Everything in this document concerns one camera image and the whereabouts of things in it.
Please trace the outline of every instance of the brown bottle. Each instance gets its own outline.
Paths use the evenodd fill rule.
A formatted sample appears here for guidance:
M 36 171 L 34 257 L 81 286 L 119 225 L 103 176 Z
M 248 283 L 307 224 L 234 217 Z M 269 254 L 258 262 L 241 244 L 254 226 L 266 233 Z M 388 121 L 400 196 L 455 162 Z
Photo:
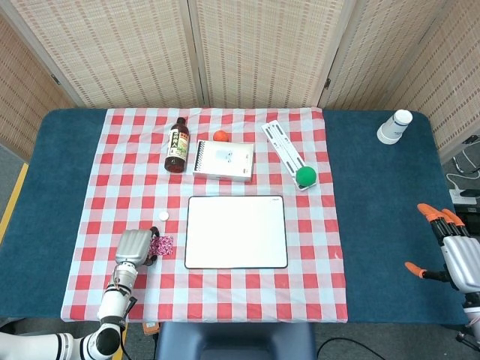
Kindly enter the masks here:
M 178 118 L 177 123 L 170 129 L 165 159 L 165 169 L 171 173 L 181 173 L 185 170 L 189 137 L 185 118 Z

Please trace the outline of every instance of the bottle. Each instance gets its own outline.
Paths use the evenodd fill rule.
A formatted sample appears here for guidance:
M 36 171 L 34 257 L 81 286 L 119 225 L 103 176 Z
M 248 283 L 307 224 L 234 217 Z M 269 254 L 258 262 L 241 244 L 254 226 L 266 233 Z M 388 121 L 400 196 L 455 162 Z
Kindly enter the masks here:
M 412 122 L 412 113 L 408 110 L 397 110 L 395 114 L 385 121 L 376 132 L 376 137 L 382 143 L 387 145 L 395 144 L 404 133 L 410 122 Z
M 185 118 L 178 118 L 172 126 L 168 138 L 168 152 L 165 159 L 165 169 L 171 173 L 181 173 L 185 170 L 190 135 L 185 126 Z

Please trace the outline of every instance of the dark blue chair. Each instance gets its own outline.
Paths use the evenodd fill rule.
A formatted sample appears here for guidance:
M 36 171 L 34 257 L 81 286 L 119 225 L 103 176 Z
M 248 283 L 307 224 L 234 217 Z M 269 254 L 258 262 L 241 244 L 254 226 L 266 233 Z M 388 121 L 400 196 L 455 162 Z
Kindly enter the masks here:
M 309 322 L 164 322 L 157 360 L 314 360 Z

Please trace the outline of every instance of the white ruler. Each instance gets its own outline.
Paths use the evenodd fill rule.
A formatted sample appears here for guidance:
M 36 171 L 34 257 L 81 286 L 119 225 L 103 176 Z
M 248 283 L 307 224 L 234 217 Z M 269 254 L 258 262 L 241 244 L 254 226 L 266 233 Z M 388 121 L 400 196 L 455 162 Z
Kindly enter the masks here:
M 314 186 L 315 183 L 307 187 L 301 186 L 297 183 L 295 179 L 296 172 L 298 169 L 305 166 L 305 162 L 299 152 L 296 151 L 292 142 L 288 138 L 287 133 L 285 133 L 278 121 L 274 120 L 262 125 L 262 130 L 267 136 L 268 141 L 273 145 L 278 157 L 282 160 L 283 165 L 285 165 L 286 169 L 293 177 L 293 182 L 295 182 L 297 188 L 300 190 L 306 190 Z

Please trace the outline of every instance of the white board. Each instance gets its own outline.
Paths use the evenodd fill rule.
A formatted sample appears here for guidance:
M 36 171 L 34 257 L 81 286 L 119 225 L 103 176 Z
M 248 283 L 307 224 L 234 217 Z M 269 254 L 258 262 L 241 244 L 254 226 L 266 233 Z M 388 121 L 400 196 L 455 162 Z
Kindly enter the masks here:
M 189 269 L 287 266 L 281 196 L 193 196 L 188 203 Z

